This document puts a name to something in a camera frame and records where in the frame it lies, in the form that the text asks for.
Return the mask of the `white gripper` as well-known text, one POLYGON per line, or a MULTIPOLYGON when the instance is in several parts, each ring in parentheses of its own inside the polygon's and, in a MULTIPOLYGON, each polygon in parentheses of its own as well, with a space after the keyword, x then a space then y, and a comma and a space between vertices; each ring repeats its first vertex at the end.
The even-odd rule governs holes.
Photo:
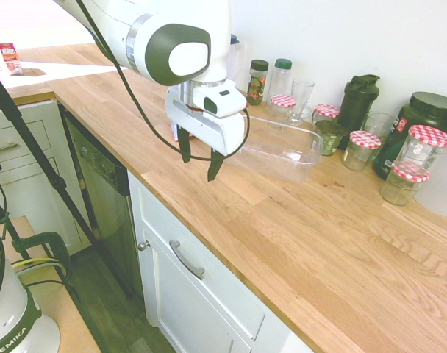
POLYGON ((211 182, 217 177, 225 156, 243 142, 245 119, 240 111, 246 108, 246 98, 234 85, 195 87, 192 98, 199 111, 185 104, 178 85, 171 86, 165 111, 178 126, 179 150, 184 163, 191 159, 190 134, 212 148, 207 170, 207 181, 211 182))

